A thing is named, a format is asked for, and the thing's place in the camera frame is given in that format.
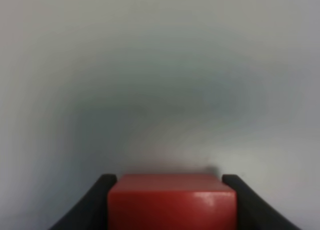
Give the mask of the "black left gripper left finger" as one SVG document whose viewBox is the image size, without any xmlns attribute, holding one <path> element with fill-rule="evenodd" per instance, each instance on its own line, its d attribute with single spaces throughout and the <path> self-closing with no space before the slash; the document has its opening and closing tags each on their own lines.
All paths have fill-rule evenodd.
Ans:
<svg viewBox="0 0 320 230">
<path fill-rule="evenodd" d="M 107 198 L 109 191 L 116 183 L 116 175 L 101 175 L 80 201 L 55 223 L 51 229 L 107 230 Z"/>
</svg>

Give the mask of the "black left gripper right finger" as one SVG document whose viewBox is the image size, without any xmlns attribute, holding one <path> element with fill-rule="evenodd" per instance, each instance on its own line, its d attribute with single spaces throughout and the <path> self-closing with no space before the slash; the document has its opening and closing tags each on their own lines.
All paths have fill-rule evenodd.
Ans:
<svg viewBox="0 0 320 230">
<path fill-rule="evenodd" d="M 299 230 L 264 201 L 237 175 L 223 175 L 222 182 L 237 194 L 238 230 Z"/>
</svg>

